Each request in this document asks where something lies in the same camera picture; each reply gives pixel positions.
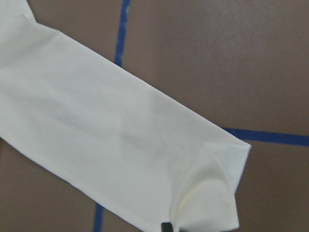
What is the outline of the cream long-sleeve cat shirt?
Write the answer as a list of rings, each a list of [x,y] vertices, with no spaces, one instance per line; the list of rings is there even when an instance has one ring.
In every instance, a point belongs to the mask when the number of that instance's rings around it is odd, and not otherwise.
[[[0,135],[145,232],[239,227],[245,143],[106,58],[0,3]]]

